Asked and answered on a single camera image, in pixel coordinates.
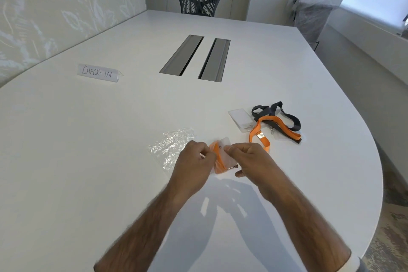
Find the floor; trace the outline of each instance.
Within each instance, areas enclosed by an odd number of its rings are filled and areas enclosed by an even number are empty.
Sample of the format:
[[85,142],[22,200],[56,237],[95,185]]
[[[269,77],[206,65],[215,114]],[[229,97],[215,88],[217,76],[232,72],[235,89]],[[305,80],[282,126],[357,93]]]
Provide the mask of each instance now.
[[408,188],[380,152],[384,198],[380,221],[363,261],[371,272],[408,271]]

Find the window sill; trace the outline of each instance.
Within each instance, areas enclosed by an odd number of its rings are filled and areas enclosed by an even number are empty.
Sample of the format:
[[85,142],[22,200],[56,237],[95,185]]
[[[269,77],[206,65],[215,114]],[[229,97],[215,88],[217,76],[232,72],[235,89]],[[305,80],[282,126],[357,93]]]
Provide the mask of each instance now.
[[345,8],[335,10],[329,25],[408,85],[408,40]]

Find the trash bin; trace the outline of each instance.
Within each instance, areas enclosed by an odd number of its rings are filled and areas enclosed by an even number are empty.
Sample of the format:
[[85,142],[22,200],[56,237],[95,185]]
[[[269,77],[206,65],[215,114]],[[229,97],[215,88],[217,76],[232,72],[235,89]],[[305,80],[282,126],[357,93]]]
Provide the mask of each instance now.
[[288,25],[297,27],[306,41],[316,46],[330,13],[337,9],[343,0],[289,0]]

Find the right hand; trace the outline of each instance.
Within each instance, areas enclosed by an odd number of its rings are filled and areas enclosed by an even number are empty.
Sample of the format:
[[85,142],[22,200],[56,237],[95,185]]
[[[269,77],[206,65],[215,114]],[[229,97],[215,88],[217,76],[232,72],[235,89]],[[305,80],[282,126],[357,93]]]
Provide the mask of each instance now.
[[269,200],[267,190],[284,176],[271,156],[258,143],[236,143],[225,146],[224,151],[234,158],[241,170],[236,177],[248,177],[260,190],[262,196]]

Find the patterned wallpaper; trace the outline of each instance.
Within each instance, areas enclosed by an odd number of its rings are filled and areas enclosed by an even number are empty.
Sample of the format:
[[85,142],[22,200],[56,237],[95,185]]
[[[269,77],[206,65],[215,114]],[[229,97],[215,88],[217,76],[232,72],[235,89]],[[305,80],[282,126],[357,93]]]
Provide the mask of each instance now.
[[0,86],[145,10],[145,0],[0,0]]

